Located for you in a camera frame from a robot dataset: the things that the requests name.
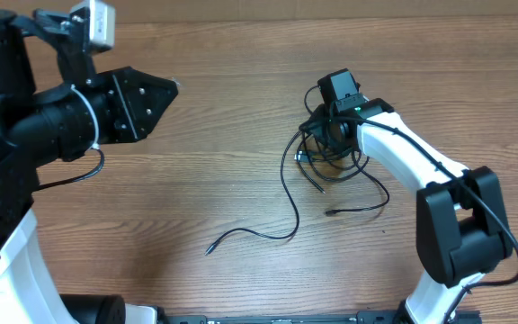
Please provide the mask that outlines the black usb cable long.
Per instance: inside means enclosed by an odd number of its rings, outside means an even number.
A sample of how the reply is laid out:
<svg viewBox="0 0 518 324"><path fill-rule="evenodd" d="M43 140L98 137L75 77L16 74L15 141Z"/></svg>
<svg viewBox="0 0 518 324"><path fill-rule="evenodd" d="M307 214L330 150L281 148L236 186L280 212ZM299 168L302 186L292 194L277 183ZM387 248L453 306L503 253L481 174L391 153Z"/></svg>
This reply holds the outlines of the black usb cable long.
<svg viewBox="0 0 518 324"><path fill-rule="evenodd" d="M290 206L291 206L291 208L292 208L292 210L294 212L294 220L295 220L295 222L294 222L294 226L293 226L292 230L289 233L284 234L284 235L270 235L270 234L258 232L256 230L249 229L249 228L243 228L243 227L229 229L226 232L224 232L223 234L221 234L218 238L216 238L207 247L207 249L204 252L204 255L206 257L209 256L211 253L213 253L215 251L215 249L218 248L219 245L228 236L236 234L236 233L245 233L245 234L253 235L253 236L261 238L261 239L269 239L269 240L275 240L275 241L283 241L283 240L293 239L293 237L296 235L296 233L299 230L300 214L299 214L299 209L297 207L297 204L295 203L295 201L294 201L294 199L293 199L293 197L292 197L292 195L290 193L290 190L289 190L289 188L288 188L288 186L286 184L284 170L285 170L286 157L289 154L290 148L295 143L295 141L299 138L300 135L301 135L301 131L300 130L298 130L297 132L295 132L292 135L292 137L290 138L288 144L286 145L285 149L283 150L283 153L281 155L281 163L280 163L280 181L281 181L282 189L285 192L287 198L289 199Z"/></svg>

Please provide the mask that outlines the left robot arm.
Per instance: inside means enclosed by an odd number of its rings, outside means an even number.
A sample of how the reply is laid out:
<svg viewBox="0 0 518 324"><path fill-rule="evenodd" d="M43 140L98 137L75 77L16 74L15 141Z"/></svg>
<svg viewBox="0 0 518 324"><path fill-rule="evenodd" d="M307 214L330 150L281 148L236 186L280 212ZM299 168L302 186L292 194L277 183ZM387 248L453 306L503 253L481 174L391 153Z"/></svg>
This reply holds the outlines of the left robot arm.
<svg viewBox="0 0 518 324"><path fill-rule="evenodd" d="M41 167L108 144L135 143L178 94L172 80L95 69L111 50L115 9L84 1L68 13L0 9L0 323L162 323L157 306L117 294L62 294L43 259L33 195Z"/></svg>

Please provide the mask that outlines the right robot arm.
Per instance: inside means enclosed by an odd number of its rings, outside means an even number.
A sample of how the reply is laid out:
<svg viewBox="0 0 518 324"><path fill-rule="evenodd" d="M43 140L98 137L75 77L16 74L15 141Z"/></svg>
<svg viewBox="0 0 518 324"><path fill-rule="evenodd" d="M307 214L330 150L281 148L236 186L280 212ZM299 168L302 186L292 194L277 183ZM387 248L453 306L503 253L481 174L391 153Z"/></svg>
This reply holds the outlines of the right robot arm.
<svg viewBox="0 0 518 324"><path fill-rule="evenodd" d="M298 161L334 166L351 158L356 172L381 163L415 199L415 247L424 269L414 291L397 310L360 312L360 323L477 323L459 313L464 297L487 285L485 275L518 244L509 229L496 174L470 169L413 133L381 98L369 99L348 69L317 81L322 104L299 129L316 150L302 148Z"/></svg>

